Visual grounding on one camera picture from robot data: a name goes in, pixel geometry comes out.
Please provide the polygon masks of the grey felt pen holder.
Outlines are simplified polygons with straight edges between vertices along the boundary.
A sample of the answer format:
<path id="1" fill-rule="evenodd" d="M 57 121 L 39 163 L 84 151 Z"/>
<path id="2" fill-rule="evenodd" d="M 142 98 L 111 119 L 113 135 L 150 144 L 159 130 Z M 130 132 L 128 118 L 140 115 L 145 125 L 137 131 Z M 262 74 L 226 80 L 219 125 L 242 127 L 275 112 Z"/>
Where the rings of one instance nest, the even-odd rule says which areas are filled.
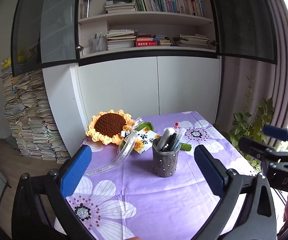
<path id="1" fill-rule="evenodd" d="M 156 138 L 152 143 L 152 170 L 159 177 L 167 178 L 175 174 L 180 145 L 174 151 L 161 152 L 157 145 L 161 138 Z"/>

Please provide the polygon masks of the black marker pen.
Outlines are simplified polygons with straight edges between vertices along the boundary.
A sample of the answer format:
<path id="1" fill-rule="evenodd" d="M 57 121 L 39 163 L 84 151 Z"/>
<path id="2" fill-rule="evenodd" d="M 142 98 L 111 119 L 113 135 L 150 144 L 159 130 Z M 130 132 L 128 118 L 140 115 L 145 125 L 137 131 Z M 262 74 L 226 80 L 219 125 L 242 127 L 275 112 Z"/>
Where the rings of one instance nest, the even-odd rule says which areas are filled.
<path id="1" fill-rule="evenodd" d="M 177 137 L 177 133 L 175 132 L 170 136 L 166 145 L 162 148 L 162 152 L 169 152 L 172 149 L 173 144 L 176 140 L 176 137 Z"/>

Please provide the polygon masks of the red gel pen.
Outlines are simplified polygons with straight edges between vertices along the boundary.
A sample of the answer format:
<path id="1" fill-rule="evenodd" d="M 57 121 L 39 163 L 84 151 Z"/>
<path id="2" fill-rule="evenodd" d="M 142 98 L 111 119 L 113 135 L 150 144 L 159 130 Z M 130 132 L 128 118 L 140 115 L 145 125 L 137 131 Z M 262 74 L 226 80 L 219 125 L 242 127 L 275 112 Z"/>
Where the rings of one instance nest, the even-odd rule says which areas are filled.
<path id="1" fill-rule="evenodd" d="M 175 125 L 174 125 L 174 129 L 177 130 L 178 128 L 179 128 L 179 123 L 176 122 Z"/>

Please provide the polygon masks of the blue pen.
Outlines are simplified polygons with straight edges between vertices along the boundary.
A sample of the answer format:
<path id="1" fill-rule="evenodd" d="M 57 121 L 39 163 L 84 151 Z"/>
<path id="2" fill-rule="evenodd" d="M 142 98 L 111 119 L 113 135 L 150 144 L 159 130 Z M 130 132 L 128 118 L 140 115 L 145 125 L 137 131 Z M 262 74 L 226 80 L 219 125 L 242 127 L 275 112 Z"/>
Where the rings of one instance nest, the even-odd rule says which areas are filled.
<path id="1" fill-rule="evenodd" d="M 185 135 L 186 131 L 187 131 L 187 129 L 185 129 L 185 128 L 181 128 L 179 130 L 179 133 L 178 133 L 178 135 L 177 135 L 177 137 L 175 139 L 175 142 L 173 144 L 173 147 L 171 148 L 171 151 L 174 151 L 174 150 L 177 149 L 177 147 L 179 146 L 180 141 L 182 140 L 182 138 Z"/>

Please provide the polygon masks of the green potted plant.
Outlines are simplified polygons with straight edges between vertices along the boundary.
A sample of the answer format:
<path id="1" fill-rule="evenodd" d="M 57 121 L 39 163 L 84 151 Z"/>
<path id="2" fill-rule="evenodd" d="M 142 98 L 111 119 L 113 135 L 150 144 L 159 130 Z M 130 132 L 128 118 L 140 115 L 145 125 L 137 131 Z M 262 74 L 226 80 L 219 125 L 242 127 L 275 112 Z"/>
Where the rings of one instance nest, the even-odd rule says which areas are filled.
<path id="1" fill-rule="evenodd" d="M 260 161 L 244 153 L 238 142 L 247 137 L 267 143 L 263 128 L 272 122 L 274 113 L 273 85 L 269 81 L 251 75 L 224 77 L 215 127 L 256 172 L 261 170 Z"/>

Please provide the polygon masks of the crochet sunflower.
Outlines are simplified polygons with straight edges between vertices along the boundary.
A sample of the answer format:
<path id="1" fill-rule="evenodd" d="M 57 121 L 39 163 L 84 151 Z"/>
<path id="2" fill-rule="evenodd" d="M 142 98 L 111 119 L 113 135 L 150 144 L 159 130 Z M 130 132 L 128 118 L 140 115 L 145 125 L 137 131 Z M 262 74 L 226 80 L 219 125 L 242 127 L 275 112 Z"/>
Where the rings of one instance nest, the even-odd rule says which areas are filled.
<path id="1" fill-rule="evenodd" d="M 118 111 L 111 109 L 108 112 L 93 115 L 85 134 L 92 142 L 119 146 L 124 140 L 123 132 L 131 132 L 132 129 L 136 131 L 143 129 L 144 132 L 154 131 L 150 122 L 143 122 L 138 126 L 135 124 L 136 120 L 129 113 L 125 113 L 122 109 Z"/>

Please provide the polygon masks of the sunflower gift card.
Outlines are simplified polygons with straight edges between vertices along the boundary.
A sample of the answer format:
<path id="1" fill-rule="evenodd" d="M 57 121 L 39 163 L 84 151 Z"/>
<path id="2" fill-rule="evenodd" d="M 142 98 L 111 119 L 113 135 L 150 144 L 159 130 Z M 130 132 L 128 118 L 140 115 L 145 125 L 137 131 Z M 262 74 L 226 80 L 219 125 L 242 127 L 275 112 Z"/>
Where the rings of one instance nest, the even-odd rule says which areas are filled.
<path id="1" fill-rule="evenodd" d="M 133 150 L 138 154 L 143 154 L 152 147 L 153 141 L 159 137 L 159 134 L 155 133 L 149 128 L 144 127 L 137 132 L 137 137 Z"/>

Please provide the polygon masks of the pile of stacked books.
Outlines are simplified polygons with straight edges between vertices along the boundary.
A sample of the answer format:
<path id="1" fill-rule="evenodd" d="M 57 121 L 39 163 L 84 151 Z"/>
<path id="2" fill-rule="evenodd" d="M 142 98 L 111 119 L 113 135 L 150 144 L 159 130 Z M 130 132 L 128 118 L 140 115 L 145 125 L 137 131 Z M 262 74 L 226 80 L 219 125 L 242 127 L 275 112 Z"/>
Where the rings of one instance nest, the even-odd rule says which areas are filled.
<path id="1" fill-rule="evenodd" d="M 50 108 L 43 72 L 35 70 L 14 77 L 8 66 L 1 70 L 1 79 L 5 116 L 20 154 L 59 164 L 70 159 Z"/>

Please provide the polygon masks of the purple floral tablecloth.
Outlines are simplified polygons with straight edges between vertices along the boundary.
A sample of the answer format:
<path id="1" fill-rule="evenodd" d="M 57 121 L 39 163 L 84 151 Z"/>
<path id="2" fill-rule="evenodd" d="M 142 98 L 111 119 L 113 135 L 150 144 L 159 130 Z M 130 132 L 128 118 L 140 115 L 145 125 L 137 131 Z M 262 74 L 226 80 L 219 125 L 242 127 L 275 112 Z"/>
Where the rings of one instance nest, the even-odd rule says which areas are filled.
<path id="1" fill-rule="evenodd" d="M 195 111 L 147 116 L 162 136 L 176 122 L 187 129 L 175 174 L 161 178 L 152 170 L 152 149 L 132 152 L 114 170 L 84 175 L 73 195 L 66 197 L 73 213 L 95 239 L 191 239 L 219 201 L 212 194 L 193 157 L 203 145 L 224 166 L 240 174 L 255 175 L 252 166 Z"/>

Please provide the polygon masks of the right dark cabinet door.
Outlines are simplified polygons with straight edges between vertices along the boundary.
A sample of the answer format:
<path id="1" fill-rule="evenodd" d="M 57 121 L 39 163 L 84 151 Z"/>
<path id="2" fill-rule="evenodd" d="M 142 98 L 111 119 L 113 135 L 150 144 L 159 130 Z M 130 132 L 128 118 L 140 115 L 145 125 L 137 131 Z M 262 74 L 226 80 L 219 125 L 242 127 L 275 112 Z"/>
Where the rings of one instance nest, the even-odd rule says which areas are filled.
<path id="1" fill-rule="evenodd" d="M 222 56 L 275 64 L 277 41 L 268 0 L 210 0 Z"/>

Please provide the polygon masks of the clear pen cup on shelf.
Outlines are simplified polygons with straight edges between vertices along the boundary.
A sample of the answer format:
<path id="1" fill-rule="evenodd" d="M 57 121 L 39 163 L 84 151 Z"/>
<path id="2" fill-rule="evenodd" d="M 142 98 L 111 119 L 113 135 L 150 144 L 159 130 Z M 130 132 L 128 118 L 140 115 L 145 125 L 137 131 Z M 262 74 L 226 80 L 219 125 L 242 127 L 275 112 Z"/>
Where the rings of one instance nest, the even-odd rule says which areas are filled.
<path id="1" fill-rule="evenodd" d="M 95 33 L 92 37 L 92 53 L 106 51 L 107 50 L 107 39 L 102 33 Z"/>

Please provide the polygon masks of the red book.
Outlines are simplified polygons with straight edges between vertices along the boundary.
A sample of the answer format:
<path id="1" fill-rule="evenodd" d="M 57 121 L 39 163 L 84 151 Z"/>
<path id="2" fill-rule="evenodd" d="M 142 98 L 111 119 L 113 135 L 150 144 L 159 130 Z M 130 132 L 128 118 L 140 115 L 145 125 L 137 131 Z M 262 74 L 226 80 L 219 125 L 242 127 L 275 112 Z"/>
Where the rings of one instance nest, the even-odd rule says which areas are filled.
<path id="1" fill-rule="evenodd" d="M 135 43 L 136 47 L 151 47 L 151 46 L 157 46 L 156 41 L 136 41 Z"/>

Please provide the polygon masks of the white bookshelf cabinet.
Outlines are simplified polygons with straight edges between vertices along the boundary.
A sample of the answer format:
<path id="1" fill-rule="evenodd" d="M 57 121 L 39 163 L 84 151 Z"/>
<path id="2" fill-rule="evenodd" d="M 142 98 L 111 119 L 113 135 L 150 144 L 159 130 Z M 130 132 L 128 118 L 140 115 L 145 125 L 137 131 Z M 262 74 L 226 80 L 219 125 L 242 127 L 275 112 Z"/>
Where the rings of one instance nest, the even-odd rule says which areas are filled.
<path id="1" fill-rule="evenodd" d="M 79 0 L 71 0 L 72 48 L 43 69 L 60 136 L 69 155 L 85 137 L 91 117 L 122 109 L 133 117 L 196 111 L 213 123 L 219 103 L 220 59 L 206 49 L 123 49 L 82 58 L 77 46 Z"/>

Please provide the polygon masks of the left glass cabinet door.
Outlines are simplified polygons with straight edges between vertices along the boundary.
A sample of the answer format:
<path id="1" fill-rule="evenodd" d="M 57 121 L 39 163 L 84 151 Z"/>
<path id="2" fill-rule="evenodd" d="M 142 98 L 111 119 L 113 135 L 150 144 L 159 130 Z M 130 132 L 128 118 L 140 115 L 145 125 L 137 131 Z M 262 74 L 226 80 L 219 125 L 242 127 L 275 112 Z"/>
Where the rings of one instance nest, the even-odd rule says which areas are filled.
<path id="1" fill-rule="evenodd" d="M 18 0 L 11 33 L 13 76 L 76 62 L 78 0 Z"/>

